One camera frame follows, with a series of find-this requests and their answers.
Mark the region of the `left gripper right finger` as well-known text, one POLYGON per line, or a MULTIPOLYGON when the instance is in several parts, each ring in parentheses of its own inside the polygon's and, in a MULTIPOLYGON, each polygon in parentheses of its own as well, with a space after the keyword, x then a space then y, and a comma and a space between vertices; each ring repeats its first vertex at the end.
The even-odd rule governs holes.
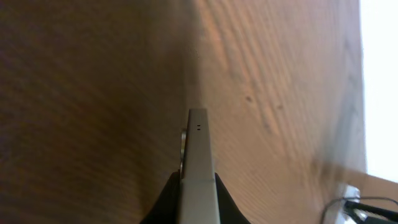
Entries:
POLYGON ((234 202, 221 178, 215 173, 218 208, 221 224, 250 224, 234 202))

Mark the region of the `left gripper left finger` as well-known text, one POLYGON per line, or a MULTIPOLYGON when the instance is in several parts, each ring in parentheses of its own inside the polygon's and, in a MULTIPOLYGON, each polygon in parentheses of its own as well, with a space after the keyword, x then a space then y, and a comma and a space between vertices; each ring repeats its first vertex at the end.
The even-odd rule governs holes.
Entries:
POLYGON ((176 224, 180 196, 180 172, 173 172, 158 199, 140 224, 176 224))

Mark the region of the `Galaxy smartphone with reflective screen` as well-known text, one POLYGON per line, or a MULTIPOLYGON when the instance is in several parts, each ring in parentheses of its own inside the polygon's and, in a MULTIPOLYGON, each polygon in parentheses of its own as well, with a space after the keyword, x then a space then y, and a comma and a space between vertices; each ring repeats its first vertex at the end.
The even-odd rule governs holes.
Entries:
POLYGON ((207 110, 190 109, 181 134, 177 222, 220 224, 207 110))

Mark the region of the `white USB charger plug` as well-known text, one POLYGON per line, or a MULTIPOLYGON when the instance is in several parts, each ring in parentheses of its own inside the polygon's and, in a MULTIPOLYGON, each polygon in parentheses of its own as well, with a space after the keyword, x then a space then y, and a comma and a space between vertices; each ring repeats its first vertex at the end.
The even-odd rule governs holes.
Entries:
MULTIPOLYGON (((349 198, 350 201, 359 202, 360 190, 351 185, 347 185, 343 194, 344 198, 349 198)), ((355 224, 354 220, 345 214, 344 202, 338 202, 338 212, 333 224, 355 224)))

